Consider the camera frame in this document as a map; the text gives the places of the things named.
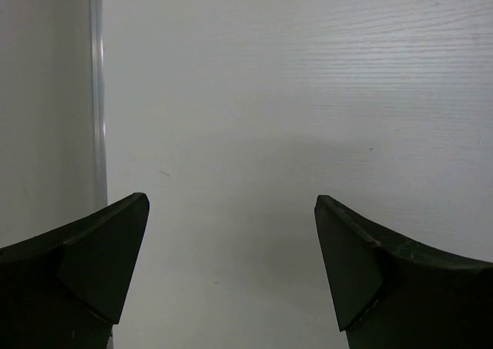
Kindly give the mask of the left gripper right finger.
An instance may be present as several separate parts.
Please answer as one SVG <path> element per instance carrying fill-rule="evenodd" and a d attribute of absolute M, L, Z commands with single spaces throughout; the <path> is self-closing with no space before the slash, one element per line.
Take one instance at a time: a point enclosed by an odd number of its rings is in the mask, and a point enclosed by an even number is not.
<path fill-rule="evenodd" d="M 314 208 L 337 324 L 352 348 L 490 348 L 492 265 L 419 243 L 327 195 Z"/>

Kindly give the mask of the left aluminium rail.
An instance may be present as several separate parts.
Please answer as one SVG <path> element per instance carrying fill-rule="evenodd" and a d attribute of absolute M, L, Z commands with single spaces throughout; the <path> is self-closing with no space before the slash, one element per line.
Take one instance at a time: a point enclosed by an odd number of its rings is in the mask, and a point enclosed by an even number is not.
<path fill-rule="evenodd" d="M 96 175 L 96 206 L 107 206 L 106 120 L 104 107 L 104 44 L 102 37 L 102 0 L 90 2 L 92 50 L 92 110 L 94 127 L 94 157 Z"/>

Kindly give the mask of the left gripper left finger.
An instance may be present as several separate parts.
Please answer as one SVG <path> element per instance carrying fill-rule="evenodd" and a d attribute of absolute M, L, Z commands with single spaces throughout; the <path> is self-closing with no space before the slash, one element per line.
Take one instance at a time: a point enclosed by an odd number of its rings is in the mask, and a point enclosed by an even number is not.
<path fill-rule="evenodd" d="M 149 216 L 134 193 L 1 249 L 3 348 L 105 348 L 128 294 Z"/>

